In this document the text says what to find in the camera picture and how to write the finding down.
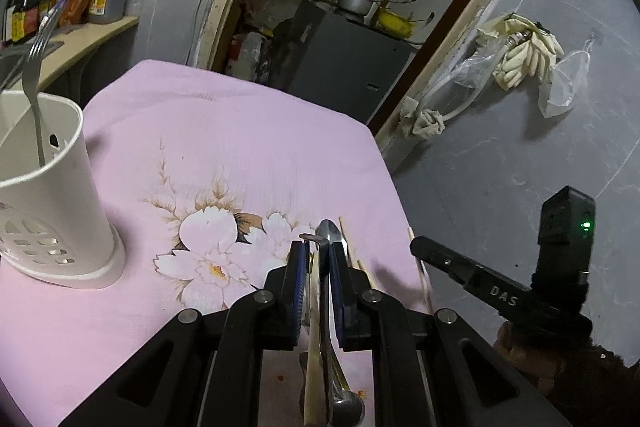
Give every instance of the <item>yellow label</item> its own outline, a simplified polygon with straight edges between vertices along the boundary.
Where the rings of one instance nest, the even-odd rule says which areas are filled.
[[[38,8],[38,12],[40,13],[40,20],[44,17],[44,15],[51,9],[51,1],[41,1],[40,7]]]
[[[104,15],[104,7],[106,4],[107,0],[92,0],[89,13],[91,15]]]
[[[24,13],[11,15],[11,40],[17,42],[24,38]]]

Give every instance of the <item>wooden chopstick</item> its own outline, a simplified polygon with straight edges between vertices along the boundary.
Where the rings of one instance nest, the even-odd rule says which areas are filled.
[[[373,276],[372,272],[367,269],[367,265],[364,263],[364,261],[357,256],[355,247],[353,246],[354,243],[350,239],[350,234],[347,230],[347,227],[345,227],[344,216],[338,217],[338,222],[340,223],[340,229],[342,230],[342,237],[347,242],[347,252],[351,261],[351,266],[353,266],[354,268],[358,268],[367,274],[367,278],[369,279],[369,284],[371,285],[372,289],[382,291],[378,280]]]
[[[414,229],[409,227],[409,241],[413,241],[415,239]],[[433,315],[433,303],[431,302],[431,285],[429,284],[429,277],[427,273],[424,271],[424,265],[422,261],[415,258],[415,264],[418,267],[418,278],[420,279],[420,286],[422,287],[422,298],[424,299],[424,305],[427,308],[427,313]]]
[[[313,256],[311,261],[310,287],[307,289],[307,298],[310,300],[311,309],[309,313],[309,347],[306,359],[304,425],[323,425],[326,422],[324,375],[320,354],[318,257],[318,255]]]

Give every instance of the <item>fork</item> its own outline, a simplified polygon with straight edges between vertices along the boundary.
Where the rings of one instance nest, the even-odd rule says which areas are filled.
[[[60,0],[52,10],[44,17],[36,35],[29,54],[22,68],[22,90],[29,100],[33,120],[36,126],[36,142],[38,146],[38,162],[40,167],[44,167],[44,146],[42,144],[42,128],[40,126],[40,106],[38,105],[38,81],[40,80],[40,69],[42,58],[47,47],[47,43],[56,29],[58,20],[62,15],[67,0]]]

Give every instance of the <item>hand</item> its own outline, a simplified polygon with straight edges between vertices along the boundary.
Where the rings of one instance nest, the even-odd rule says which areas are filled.
[[[505,322],[498,330],[494,348],[546,396],[566,368],[566,359],[560,352],[526,344],[526,338],[515,333],[510,322]]]

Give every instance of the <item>flower print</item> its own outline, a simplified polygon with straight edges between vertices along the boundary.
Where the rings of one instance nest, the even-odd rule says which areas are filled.
[[[186,250],[158,255],[154,263],[158,273],[187,283],[178,294],[185,306],[212,313],[254,291],[247,273],[230,255],[238,237],[231,212],[208,206],[187,216],[178,235]]]
[[[234,262],[240,264],[251,284],[262,287],[269,270],[287,263],[291,241],[299,241],[301,233],[314,233],[309,226],[292,226],[279,212],[262,220],[261,229],[249,227],[244,236],[247,243],[230,248]]]

